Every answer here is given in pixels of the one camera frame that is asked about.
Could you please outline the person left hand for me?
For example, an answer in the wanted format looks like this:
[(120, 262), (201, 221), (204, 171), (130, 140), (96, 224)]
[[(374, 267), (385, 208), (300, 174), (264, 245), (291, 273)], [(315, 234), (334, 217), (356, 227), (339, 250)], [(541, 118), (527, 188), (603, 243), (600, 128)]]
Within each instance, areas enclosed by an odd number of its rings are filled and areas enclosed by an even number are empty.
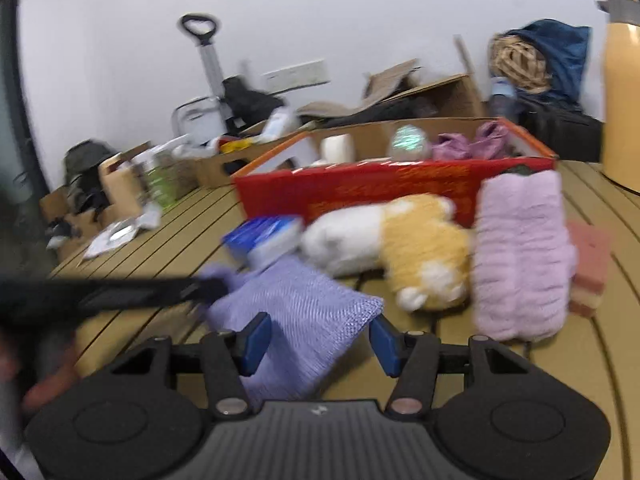
[[(54, 356), (47, 362), (46, 368), (36, 368), (35, 378), (30, 380), (28, 388), (18, 398), (20, 408), (26, 415), (35, 414), (40, 408), (67, 391), (79, 380), (76, 370), (78, 352), (72, 341), (60, 350), (55, 350)], [(17, 386), (17, 376), (22, 364), (11, 345), (1, 341), (1, 383)]]

